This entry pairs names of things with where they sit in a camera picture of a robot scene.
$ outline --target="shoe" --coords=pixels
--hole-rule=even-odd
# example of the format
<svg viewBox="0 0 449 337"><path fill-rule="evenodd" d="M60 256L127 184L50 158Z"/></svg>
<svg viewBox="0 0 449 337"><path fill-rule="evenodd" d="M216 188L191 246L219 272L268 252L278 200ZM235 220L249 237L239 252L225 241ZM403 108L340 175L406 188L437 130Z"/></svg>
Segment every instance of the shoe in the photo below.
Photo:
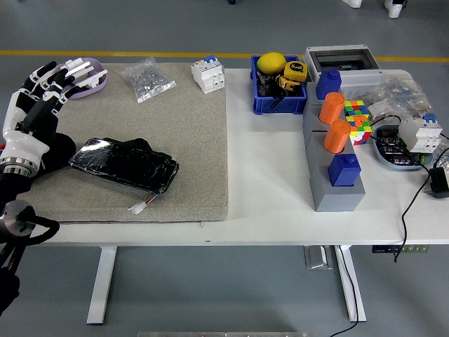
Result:
<svg viewBox="0 0 449 337"><path fill-rule="evenodd" d="M350 5L352 8L360 8L362 0L342 0L345 4Z"/></svg>
<svg viewBox="0 0 449 337"><path fill-rule="evenodd" d="M390 19L397 19L399 17L403 4L393 4L393 0L385 0L384 5L385 8L388 9L388 16Z"/></svg>

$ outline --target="white connector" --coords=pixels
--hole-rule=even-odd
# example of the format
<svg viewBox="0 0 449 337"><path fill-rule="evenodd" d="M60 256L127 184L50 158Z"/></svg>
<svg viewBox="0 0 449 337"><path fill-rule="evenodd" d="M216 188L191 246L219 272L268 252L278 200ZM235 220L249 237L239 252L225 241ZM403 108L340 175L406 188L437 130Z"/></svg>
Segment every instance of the white connector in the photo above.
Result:
<svg viewBox="0 0 449 337"><path fill-rule="evenodd" d="M139 214L145 209L145 207L147 207L147 203L143 201L140 204L136 204L133 207L130 207L128 210L133 212L133 214Z"/></svg>

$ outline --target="orange cup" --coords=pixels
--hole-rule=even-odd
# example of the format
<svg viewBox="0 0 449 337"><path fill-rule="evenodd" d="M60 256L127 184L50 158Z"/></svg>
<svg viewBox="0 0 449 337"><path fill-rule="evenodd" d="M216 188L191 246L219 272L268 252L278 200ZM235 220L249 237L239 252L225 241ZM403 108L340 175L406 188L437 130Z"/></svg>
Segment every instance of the orange cup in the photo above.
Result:
<svg viewBox="0 0 449 337"><path fill-rule="evenodd" d="M344 144L351 133L351 124L342 119L337 119L329 128L324 139L324 148L330 153L340 153L344 149Z"/></svg>
<svg viewBox="0 0 449 337"><path fill-rule="evenodd" d="M328 93L324 98L324 104L318 116L320 121L327 125L336 121L340 117L345 100L341 93Z"/></svg>

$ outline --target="plastic bag of screws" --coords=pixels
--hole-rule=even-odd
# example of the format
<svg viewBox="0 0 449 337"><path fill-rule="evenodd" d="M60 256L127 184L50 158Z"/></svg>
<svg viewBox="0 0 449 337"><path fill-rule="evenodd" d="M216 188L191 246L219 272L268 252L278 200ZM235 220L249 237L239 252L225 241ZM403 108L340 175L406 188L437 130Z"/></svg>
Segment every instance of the plastic bag of screws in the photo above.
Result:
<svg viewBox="0 0 449 337"><path fill-rule="evenodd" d="M161 73L153 57L133 63L118 73L134 90L138 103L176 87L175 81Z"/></svg>

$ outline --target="black phone wrapped in plastic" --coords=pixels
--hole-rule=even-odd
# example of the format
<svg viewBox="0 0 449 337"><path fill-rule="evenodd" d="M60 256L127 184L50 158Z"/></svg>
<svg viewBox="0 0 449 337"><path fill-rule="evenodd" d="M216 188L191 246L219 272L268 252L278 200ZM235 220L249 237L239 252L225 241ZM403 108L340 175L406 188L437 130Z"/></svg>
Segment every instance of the black phone wrapped in plastic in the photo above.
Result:
<svg viewBox="0 0 449 337"><path fill-rule="evenodd" d="M94 176L156 194L165 193L179 169L171 156L153 151L141 138L128 142L91 138L69 164Z"/></svg>

